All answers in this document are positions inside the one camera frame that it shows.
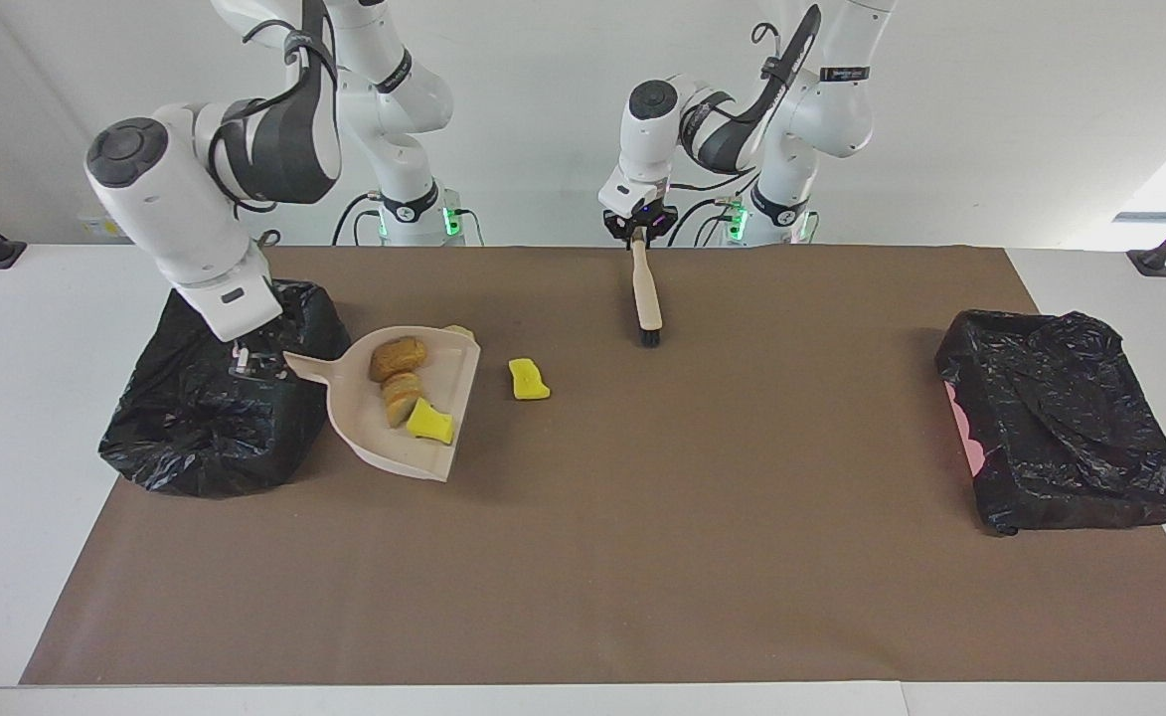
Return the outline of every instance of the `dustpan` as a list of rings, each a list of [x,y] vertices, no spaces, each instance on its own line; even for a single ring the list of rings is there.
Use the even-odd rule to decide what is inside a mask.
[[[406,336],[414,336],[428,349],[428,360],[415,373],[428,402],[455,419],[455,440],[450,444],[415,438],[406,428],[387,426],[379,384],[368,375],[370,355],[375,348]],[[337,361],[296,353],[283,357],[301,379],[326,386],[331,426],[357,457],[398,476],[442,483],[449,479],[477,374],[477,359],[482,357],[482,346],[475,341],[449,330],[392,327],[363,336]]]

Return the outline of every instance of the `brown paper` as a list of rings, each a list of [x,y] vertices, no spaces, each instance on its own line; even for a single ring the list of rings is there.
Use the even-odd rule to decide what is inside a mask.
[[[655,350],[623,251],[269,259],[354,338],[476,331],[449,484],[328,429],[266,494],[115,485],[23,683],[1166,680],[1164,531],[978,525],[933,355],[1032,311],[1002,251],[652,251]]]

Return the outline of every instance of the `white robotic arm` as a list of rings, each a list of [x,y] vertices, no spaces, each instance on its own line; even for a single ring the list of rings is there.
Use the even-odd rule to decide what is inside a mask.
[[[340,47],[340,127],[363,146],[382,204],[384,239],[437,246],[450,240],[445,189],[409,136],[450,124],[450,87],[401,44],[384,0],[328,0]]]
[[[845,0],[822,35],[820,72],[800,70],[764,140],[764,171],[745,199],[746,246],[782,244],[805,216],[819,153],[851,157],[873,135],[870,63],[897,0]]]
[[[340,104],[351,105],[340,113],[345,127],[372,154],[384,205],[402,226],[442,236],[447,224],[428,159],[417,142],[391,132],[445,126],[452,100],[401,45],[386,0],[212,5],[243,41],[283,50],[288,90],[125,119],[92,141],[86,168],[105,209],[229,342],[282,313],[268,265],[236,212],[267,210],[252,201],[311,204],[331,190],[340,176],[337,91]]]
[[[675,223],[674,208],[663,206],[675,146],[711,173],[752,170],[773,110],[795,80],[819,27],[814,5],[781,56],[765,63],[758,97],[738,114],[730,113],[732,96],[683,76],[645,82],[632,91],[624,106],[618,167],[599,192],[605,225],[616,239],[628,240],[634,227],[645,226],[652,240]]]

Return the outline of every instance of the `black cable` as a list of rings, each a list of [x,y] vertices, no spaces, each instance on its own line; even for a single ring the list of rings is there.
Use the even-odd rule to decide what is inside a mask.
[[[269,23],[269,22],[273,22],[273,20],[266,20],[264,23]],[[282,23],[282,26],[285,27],[292,27],[289,23],[282,22],[282,20],[276,20],[276,22]],[[331,28],[331,35],[332,35],[331,45],[333,52],[333,27],[329,22],[328,22],[328,28]],[[259,26],[252,28],[252,33],[259,30],[260,30]],[[340,73],[336,70],[336,68],[331,65],[331,63],[329,63],[329,61],[326,61],[326,58],[324,58],[322,54],[319,54],[317,50],[311,49],[311,47],[304,47],[304,45],[297,47],[297,49],[292,50],[292,54],[300,52],[300,50],[304,50],[305,56],[309,58],[309,66],[304,69],[305,73],[314,71],[316,64],[322,64],[322,66],[325,68],[326,73],[331,76],[331,82],[336,84],[337,87],[338,85],[340,85],[340,82],[338,82],[338,77],[340,76]],[[304,77],[301,76],[300,78],[296,78],[295,84],[288,86],[287,90],[283,91],[281,94],[260,101],[255,101],[253,99],[252,100],[253,103],[251,105],[247,105],[245,108],[238,110],[238,112],[232,117],[225,118],[225,122],[223,122],[223,125],[237,121],[237,119],[250,118],[252,117],[252,114],[259,114],[265,110],[273,107],[274,105],[282,104],[282,101],[287,101],[293,96],[295,96],[296,91],[300,91],[302,86],[304,86]]]
[[[261,22],[259,23],[259,26],[252,27],[252,29],[247,30],[246,35],[243,36],[243,44],[247,44],[247,42],[251,42],[253,37],[260,34],[261,29],[271,27],[285,27],[287,28],[288,31],[296,31],[295,26],[293,26],[293,23],[289,23],[283,19],[274,17],[273,20],[265,20],[265,22]]]
[[[697,209],[701,209],[702,206],[709,204],[715,204],[715,199],[701,199],[697,202],[697,204],[693,204],[690,208],[688,208],[688,212],[684,212],[684,216],[679,218],[679,222],[675,222],[675,227],[673,227],[673,230],[670,231],[670,237],[666,239],[666,246],[675,246],[675,237],[679,236],[679,230],[681,230],[681,227],[684,225],[684,222],[687,222],[693,216],[693,213],[697,211]]]
[[[719,215],[717,217],[710,217],[710,218],[707,218],[705,222],[702,222],[702,226],[697,226],[697,236],[695,237],[695,239],[693,239],[693,246],[695,246],[695,247],[696,246],[709,246],[711,244],[711,237],[715,236],[715,230],[718,230],[719,224],[732,222],[732,219],[730,219],[726,216],[726,213],[728,213],[728,206],[725,206],[724,211],[719,212]],[[702,230],[704,230],[707,226],[711,227],[711,232],[710,232],[710,234],[707,234],[705,243],[704,244],[700,244],[700,241],[702,240]]]
[[[760,44],[764,42],[764,37],[772,33],[774,37],[778,38],[778,55],[781,55],[781,30],[774,23],[757,23],[754,28],[751,28],[751,42],[752,44]]]
[[[345,210],[343,210],[343,213],[340,213],[340,222],[336,223],[336,233],[331,234],[331,246],[337,246],[338,244],[340,244],[340,231],[343,230],[343,223],[347,222],[347,215],[352,213],[352,210],[357,206],[357,204],[363,203],[363,201],[365,199],[370,199],[370,196],[372,195],[359,194],[357,195],[356,199],[352,199],[350,201],[350,203],[347,203],[347,206],[345,206]]]
[[[746,171],[740,173],[740,175],[732,175],[719,183],[712,183],[712,185],[691,185],[690,183],[673,183],[673,185],[670,185],[670,189],[683,189],[686,191],[715,191],[716,189],[724,189],[725,185],[729,185],[730,183],[738,181],[738,178],[742,178],[744,176],[750,176],[751,173],[754,173],[754,167],[746,169]]]
[[[354,246],[360,246],[360,240],[357,239],[357,226],[360,224],[360,218],[363,218],[363,217],[377,217],[378,218],[379,217],[379,209],[367,209],[367,210],[365,210],[365,212],[357,213],[357,216],[352,218],[352,245],[354,245]],[[380,246],[382,246],[382,244],[384,244],[382,237],[379,238],[379,244],[380,244]]]
[[[482,217],[478,217],[477,212],[473,212],[472,209],[455,210],[456,217],[465,216],[465,213],[472,213],[472,223],[477,224],[477,240],[482,244],[482,246],[486,245],[486,237],[482,233]]]
[[[260,238],[255,240],[255,246],[260,246],[260,248],[268,248],[279,244],[282,244],[282,232],[278,230],[265,230]]]
[[[238,218],[239,209],[246,210],[247,212],[252,213],[268,213],[272,212],[273,209],[278,209],[278,201],[274,201],[274,203],[269,204],[268,206],[252,206],[251,204],[247,204],[245,201],[239,199],[238,196],[233,194],[233,191],[229,191],[229,187],[225,185],[225,182],[223,180],[220,180],[219,171],[216,171],[216,146],[220,145],[220,142],[224,141],[225,139],[224,132],[225,132],[224,125],[216,127],[216,132],[211,134],[210,145],[206,145],[206,173],[211,175],[211,181],[216,183],[216,189],[219,189],[220,194],[224,194],[225,196],[227,196],[230,201],[233,202],[233,217],[236,219]]]
[[[747,189],[751,189],[751,187],[754,185],[754,182],[757,181],[759,181],[759,175],[754,175],[753,177],[751,177],[751,181],[745,182],[745,184],[742,185],[742,189],[738,189],[736,192],[733,192],[732,196],[742,196],[743,194],[745,194]]]

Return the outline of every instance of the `yellow sponge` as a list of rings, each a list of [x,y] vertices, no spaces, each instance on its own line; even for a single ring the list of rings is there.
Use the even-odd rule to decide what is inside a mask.
[[[477,335],[475,335],[475,332],[472,332],[472,331],[469,331],[464,327],[458,325],[458,323],[456,323],[455,325],[445,327],[442,330],[443,331],[456,332],[457,335],[465,335],[470,339],[472,339],[472,343],[477,342]]]
[[[511,393],[517,400],[542,400],[552,395],[552,388],[542,384],[542,373],[529,358],[507,361],[511,370]]]
[[[455,442],[455,419],[433,408],[433,403],[422,398],[414,405],[406,429],[412,436],[426,436],[447,444]]]

